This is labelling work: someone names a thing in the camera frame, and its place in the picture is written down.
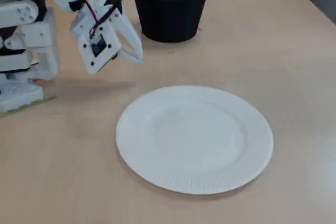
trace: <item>table surface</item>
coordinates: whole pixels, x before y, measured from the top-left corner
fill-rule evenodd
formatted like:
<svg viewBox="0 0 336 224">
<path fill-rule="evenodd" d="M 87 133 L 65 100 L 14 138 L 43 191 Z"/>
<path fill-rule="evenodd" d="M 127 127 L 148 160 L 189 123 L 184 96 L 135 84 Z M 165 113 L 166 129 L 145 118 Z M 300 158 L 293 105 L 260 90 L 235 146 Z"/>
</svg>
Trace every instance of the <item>table surface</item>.
<svg viewBox="0 0 336 224">
<path fill-rule="evenodd" d="M 139 30 L 134 1 L 123 3 Z M 311 2 L 207 0 L 194 39 L 142 38 L 142 65 L 117 59 L 96 76 L 69 35 L 75 15 L 55 9 L 60 73 L 39 84 L 57 98 L 0 119 L 1 223 L 335 223 L 336 26 Z M 265 116 L 275 149 L 257 179 L 183 195 L 125 165 L 114 139 L 120 114 L 179 84 L 226 90 Z"/>
</svg>

